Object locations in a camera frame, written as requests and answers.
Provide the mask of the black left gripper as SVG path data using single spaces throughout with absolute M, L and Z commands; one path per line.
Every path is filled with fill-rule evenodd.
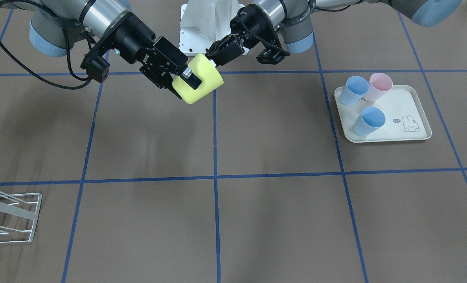
M 241 7 L 230 21 L 230 28 L 232 35 L 212 43 L 205 54 L 216 66 L 224 66 L 243 55 L 244 47 L 252 49 L 258 43 L 266 48 L 281 47 L 270 19 L 258 5 Z

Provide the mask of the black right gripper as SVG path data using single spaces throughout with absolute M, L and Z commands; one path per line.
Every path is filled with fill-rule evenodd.
M 140 72 L 158 88 L 173 88 L 173 76 L 180 76 L 192 89 L 202 80 L 187 68 L 188 57 L 167 38 L 156 34 L 134 14 L 127 14 L 114 32 L 114 47 L 129 64 L 141 63 Z

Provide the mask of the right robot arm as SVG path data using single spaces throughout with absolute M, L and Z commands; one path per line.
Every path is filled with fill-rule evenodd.
M 99 83 L 109 74 L 104 59 L 108 50 L 118 50 L 122 59 L 141 63 L 140 72 L 159 88 L 174 90 L 173 75 L 181 77 L 196 90 L 202 80 L 188 66 L 187 56 L 165 37 L 157 37 L 126 0 L 40 0 L 39 20 L 61 30 L 79 34 L 80 39 L 99 40 L 85 55 L 81 68 Z

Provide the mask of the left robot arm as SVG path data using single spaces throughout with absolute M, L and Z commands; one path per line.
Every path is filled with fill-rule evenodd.
M 259 44 L 260 64 L 276 65 L 313 44 L 313 18 L 339 14 L 354 6 L 382 4 L 422 27 L 434 26 L 460 6 L 460 0 L 254 0 L 230 21 L 230 33 L 210 45 L 206 57 L 224 66 Z

